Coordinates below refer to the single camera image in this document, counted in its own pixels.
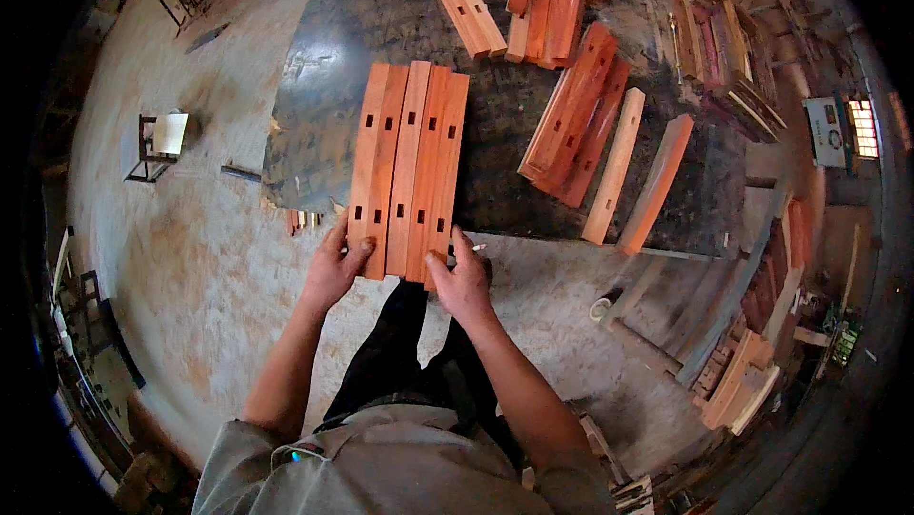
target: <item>concrete floor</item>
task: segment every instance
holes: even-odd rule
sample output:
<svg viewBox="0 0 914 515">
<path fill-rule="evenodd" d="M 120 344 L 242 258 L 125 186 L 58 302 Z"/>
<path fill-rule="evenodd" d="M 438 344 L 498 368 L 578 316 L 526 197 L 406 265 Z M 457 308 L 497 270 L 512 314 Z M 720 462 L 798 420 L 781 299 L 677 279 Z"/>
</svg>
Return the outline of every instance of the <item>concrete floor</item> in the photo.
<svg viewBox="0 0 914 515">
<path fill-rule="evenodd" d="M 332 224 L 291 238 L 257 184 L 219 173 L 229 160 L 259 170 L 306 1 L 240 0 L 220 15 L 231 20 L 222 36 L 190 54 L 196 35 L 173 39 L 175 25 L 156 0 L 128 5 L 104 44 L 73 143 L 68 216 L 76 269 L 97 270 L 148 381 L 143 404 L 197 466 L 219 425 L 238 414 Z M 222 22 L 211 19 L 210 27 Z M 120 139 L 135 136 L 137 114 L 175 108 L 200 118 L 201 134 L 154 186 L 121 181 Z M 512 338 L 562 398 L 586 399 L 633 475 L 700 451 L 708 432 L 686 392 L 658 382 L 587 317 L 596 297 L 631 283 L 648 259 L 625 264 L 586 243 L 472 237 L 489 245 L 493 299 Z M 627 324 L 663 340 L 701 278 L 697 265 L 672 260 Z M 331 311 L 308 426 L 319 423 L 395 283 L 358 279 Z M 447 324 L 433 298 L 421 361 L 440 348 Z"/>
</svg>

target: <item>wood scrap pile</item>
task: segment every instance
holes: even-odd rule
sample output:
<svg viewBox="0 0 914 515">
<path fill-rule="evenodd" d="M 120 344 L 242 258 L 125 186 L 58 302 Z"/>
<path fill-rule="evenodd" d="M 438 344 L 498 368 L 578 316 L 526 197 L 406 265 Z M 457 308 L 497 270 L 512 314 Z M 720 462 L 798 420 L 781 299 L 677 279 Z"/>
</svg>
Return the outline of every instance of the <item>wood scrap pile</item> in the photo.
<svg viewBox="0 0 914 515">
<path fill-rule="evenodd" d="M 434 282 L 428 252 L 447 259 L 470 76 L 426 61 L 373 64 L 359 118 L 349 244 L 375 239 L 365 277 Z"/>
<path fill-rule="evenodd" d="M 440 0 L 470 58 L 481 59 L 507 51 L 507 44 L 483 0 Z"/>
<path fill-rule="evenodd" d="M 546 69 L 569 66 L 580 37 L 586 0 L 508 0 L 511 30 L 505 58 Z"/>
<path fill-rule="evenodd" d="M 753 142 L 773 143 L 787 125 L 775 110 L 771 37 L 733 0 L 672 0 L 682 75 L 702 106 L 735 118 Z"/>
</svg>

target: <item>dark workbench top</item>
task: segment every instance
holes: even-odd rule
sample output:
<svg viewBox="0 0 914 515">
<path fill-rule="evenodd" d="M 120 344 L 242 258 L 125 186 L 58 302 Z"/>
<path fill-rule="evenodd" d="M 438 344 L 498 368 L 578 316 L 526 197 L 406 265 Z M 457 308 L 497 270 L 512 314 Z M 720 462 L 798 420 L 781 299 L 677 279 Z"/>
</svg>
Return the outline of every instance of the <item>dark workbench top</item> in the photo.
<svg viewBox="0 0 914 515">
<path fill-rule="evenodd" d="M 507 39 L 507 0 L 485 0 Z M 588 6 L 585 24 L 606 21 L 634 64 L 628 87 L 647 95 L 642 125 L 607 243 L 634 208 L 666 122 L 688 112 L 695 129 L 646 247 L 724 256 L 733 243 L 745 181 L 742 137 L 687 102 L 676 83 L 667 0 L 608 0 Z M 581 208 L 559 203 L 517 174 L 558 78 L 533 64 L 472 61 L 438 0 L 309 0 L 283 66 L 263 179 L 281 207 L 330 212 L 348 203 L 362 95 L 372 62 L 430 61 L 472 76 L 454 222 L 465 229 L 576 239 L 602 166 Z M 601 164 L 609 153 L 608 144 Z"/>
</svg>

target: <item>fingers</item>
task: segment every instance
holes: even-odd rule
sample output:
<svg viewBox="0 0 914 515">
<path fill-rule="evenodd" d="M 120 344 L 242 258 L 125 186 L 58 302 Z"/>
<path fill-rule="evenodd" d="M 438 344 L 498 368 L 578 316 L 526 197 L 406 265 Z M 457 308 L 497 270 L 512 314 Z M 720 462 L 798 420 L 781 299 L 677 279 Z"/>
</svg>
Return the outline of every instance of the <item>fingers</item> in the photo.
<svg viewBox="0 0 914 515">
<path fill-rule="evenodd" d="M 428 274 L 431 275 L 431 280 L 435 282 L 435 288 L 441 291 L 441 286 L 451 276 L 448 267 L 430 251 L 425 255 L 425 265 L 428 266 Z"/>
<path fill-rule="evenodd" d="M 348 276 L 355 278 L 365 265 L 365 261 L 371 257 L 371 254 L 374 253 L 374 251 L 375 238 L 366 237 L 362 240 L 362 243 L 347 253 L 346 258 L 343 259 L 343 270 L 346 271 Z"/>
<path fill-rule="evenodd" d="M 451 228 L 451 239 L 454 242 L 454 258 L 457 259 L 458 265 L 468 263 L 476 257 L 473 251 L 473 242 L 470 241 L 469 237 L 463 235 L 463 230 L 457 225 Z"/>
</svg>

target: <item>stack of wooden boards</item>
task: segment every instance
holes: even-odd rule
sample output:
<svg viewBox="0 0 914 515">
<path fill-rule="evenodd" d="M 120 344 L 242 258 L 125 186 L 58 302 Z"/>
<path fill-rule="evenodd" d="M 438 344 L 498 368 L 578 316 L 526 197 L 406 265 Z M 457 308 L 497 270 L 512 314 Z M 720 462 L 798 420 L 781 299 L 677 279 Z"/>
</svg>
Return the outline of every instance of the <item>stack of wooden boards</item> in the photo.
<svg viewBox="0 0 914 515">
<path fill-rule="evenodd" d="M 424 283 L 447 259 L 470 76 L 426 61 L 373 64 L 359 117 L 348 242 L 375 239 L 365 277 Z"/>
<path fill-rule="evenodd" d="M 702 105 L 735 118 L 753 142 L 777 142 L 787 128 L 771 101 L 771 37 L 733 0 L 672 0 L 683 76 Z"/>
<path fill-rule="evenodd" d="M 441 0 L 472 59 L 496 56 L 507 44 L 483 0 Z"/>
<path fill-rule="evenodd" d="M 546 69 L 568 66 L 580 37 L 586 0 L 508 0 L 511 30 L 505 58 Z"/>
<path fill-rule="evenodd" d="M 600 189 L 582 234 L 598 246 L 612 222 L 645 105 L 645 93 L 632 88 L 624 93 L 619 110 L 631 65 L 615 55 L 616 45 L 605 25 L 599 21 L 590 25 L 575 64 L 559 77 L 517 169 L 536 188 L 569 207 L 580 207 L 619 115 Z M 617 244 L 625 254 L 641 251 L 676 176 L 693 124 L 689 115 L 667 124 L 651 172 Z"/>
</svg>

